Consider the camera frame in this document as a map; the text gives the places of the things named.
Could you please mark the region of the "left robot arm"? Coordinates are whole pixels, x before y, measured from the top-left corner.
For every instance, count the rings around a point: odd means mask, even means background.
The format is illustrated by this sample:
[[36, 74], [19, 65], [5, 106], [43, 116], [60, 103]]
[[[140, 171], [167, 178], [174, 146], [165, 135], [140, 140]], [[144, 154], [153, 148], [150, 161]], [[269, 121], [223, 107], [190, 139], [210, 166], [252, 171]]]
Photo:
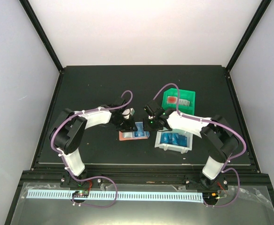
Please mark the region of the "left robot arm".
[[131, 101], [118, 97], [113, 104], [90, 110], [73, 111], [66, 108], [57, 117], [49, 132], [50, 146], [62, 159], [65, 170], [71, 175], [71, 182], [77, 187], [83, 187], [88, 180], [79, 152], [85, 130], [111, 123], [120, 132], [137, 131], [134, 109], [127, 108]]

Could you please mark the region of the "pink card holder wallet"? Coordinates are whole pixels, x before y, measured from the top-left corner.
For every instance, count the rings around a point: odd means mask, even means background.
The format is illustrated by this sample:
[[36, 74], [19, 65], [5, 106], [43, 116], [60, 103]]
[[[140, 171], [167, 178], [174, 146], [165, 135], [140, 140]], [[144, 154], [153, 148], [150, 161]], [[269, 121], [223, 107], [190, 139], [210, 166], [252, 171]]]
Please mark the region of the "pink card holder wallet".
[[146, 136], [145, 137], [141, 137], [141, 138], [135, 138], [134, 137], [134, 132], [125, 132], [125, 133], [121, 133], [119, 132], [119, 140], [120, 141], [129, 141], [129, 140], [142, 140], [142, 139], [148, 139], [150, 137], [150, 133], [146, 132]]

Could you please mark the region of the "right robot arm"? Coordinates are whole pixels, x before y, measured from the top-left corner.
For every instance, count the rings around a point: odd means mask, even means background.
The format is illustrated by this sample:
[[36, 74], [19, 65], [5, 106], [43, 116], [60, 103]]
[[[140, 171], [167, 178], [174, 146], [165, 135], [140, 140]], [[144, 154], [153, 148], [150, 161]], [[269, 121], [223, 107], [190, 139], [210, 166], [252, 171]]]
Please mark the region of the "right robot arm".
[[143, 119], [145, 131], [180, 130], [198, 136], [205, 141], [209, 156], [199, 175], [198, 183], [203, 189], [210, 189], [217, 183], [219, 174], [226, 165], [246, 151], [241, 135], [230, 128], [222, 116], [197, 117], [178, 109], [165, 110], [155, 100], [144, 106], [148, 117]]

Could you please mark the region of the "blue credit card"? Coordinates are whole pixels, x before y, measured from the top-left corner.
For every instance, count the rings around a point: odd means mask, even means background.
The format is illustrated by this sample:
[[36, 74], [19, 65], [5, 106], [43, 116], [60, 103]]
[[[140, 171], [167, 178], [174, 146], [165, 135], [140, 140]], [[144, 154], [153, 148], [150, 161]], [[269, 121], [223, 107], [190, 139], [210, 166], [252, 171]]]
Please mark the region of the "blue credit card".
[[134, 137], [135, 138], [145, 137], [146, 133], [143, 130], [143, 123], [142, 122], [136, 122], [135, 125], [137, 127], [137, 131], [134, 131]]

